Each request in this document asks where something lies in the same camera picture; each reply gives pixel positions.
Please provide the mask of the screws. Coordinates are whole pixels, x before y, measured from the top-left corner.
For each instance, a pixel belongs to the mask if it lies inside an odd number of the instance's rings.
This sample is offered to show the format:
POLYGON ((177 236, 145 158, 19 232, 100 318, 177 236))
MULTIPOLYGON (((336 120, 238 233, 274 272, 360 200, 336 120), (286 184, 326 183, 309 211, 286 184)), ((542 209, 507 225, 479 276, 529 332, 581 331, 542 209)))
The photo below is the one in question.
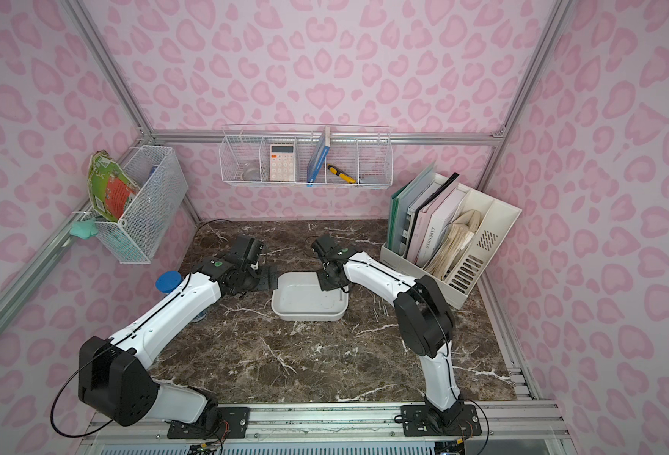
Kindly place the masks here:
POLYGON ((382 305, 376 305, 372 307, 372 315, 376 323, 385 322, 389 318, 389 312, 386 307, 382 305))

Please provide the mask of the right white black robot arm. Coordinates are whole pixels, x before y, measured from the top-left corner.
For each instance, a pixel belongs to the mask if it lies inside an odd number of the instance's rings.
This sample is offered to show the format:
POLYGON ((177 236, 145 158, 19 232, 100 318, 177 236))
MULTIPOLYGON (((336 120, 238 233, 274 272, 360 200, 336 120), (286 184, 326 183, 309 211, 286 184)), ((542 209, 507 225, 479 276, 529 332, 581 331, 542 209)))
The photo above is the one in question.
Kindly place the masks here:
POLYGON ((400 273, 328 234, 311 248, 322 263, 317 279, 323 291, 356 284, 393 306, 402 341, 421 361, 425 402, 439 413, 454 409, 461 398, 451 357, 455 318, 437 282, 400 273))

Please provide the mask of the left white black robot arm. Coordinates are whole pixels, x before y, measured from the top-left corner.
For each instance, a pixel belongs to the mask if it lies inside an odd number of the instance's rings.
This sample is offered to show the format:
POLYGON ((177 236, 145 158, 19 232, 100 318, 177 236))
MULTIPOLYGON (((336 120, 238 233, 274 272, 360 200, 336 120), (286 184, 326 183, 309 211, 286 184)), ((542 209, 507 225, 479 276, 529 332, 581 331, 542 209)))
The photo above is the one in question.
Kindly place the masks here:
POLYGON ((71 379, 80 402, 129 427, 145 419, 168 423, 171 439, 218 438, 225 431, 217 398, 192 387, 154 380, 150 367, 168 344, 220 299, 273 291, 277 272, 260 265, 264 243, 239 236, 230 249, 203 259, 143 316, 102 339, 90 337, 71 379))

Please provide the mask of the white plastic storage tray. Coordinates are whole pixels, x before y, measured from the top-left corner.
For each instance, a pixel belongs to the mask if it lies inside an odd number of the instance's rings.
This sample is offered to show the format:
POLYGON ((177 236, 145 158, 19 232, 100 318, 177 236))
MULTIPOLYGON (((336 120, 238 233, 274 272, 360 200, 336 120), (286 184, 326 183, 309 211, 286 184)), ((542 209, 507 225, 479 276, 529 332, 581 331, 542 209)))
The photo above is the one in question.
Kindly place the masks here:
POLYGON ((336 322, 348 306, 349 295, 339 288, 322 291, 315 272, 284 273, 272 296, 274 313, 295 322, 336 322))

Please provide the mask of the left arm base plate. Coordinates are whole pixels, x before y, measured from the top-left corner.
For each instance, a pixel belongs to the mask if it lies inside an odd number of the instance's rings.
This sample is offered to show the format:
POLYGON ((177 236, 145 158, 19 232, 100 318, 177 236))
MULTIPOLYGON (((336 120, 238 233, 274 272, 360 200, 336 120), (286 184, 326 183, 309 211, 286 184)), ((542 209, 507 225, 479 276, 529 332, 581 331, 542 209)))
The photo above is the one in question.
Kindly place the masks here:
POLYGON ((243 439, 247 433, 250 414, 249 407, 213 406, 206 409, 194 423, 171 422, 167 438, 170 440, 243 439))

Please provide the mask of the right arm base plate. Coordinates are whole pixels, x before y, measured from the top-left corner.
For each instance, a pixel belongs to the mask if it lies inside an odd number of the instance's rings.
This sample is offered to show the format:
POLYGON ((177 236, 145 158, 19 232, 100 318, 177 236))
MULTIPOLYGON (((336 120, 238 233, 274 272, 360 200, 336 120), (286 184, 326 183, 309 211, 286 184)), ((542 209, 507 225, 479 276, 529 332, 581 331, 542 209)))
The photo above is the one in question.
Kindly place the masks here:
POLYGON ((404 405, 393 418, 406 437, 454 436, 471 438, 482 435, 482 425, 474 405, 455 403, 446 411, 431 404, 404 405))

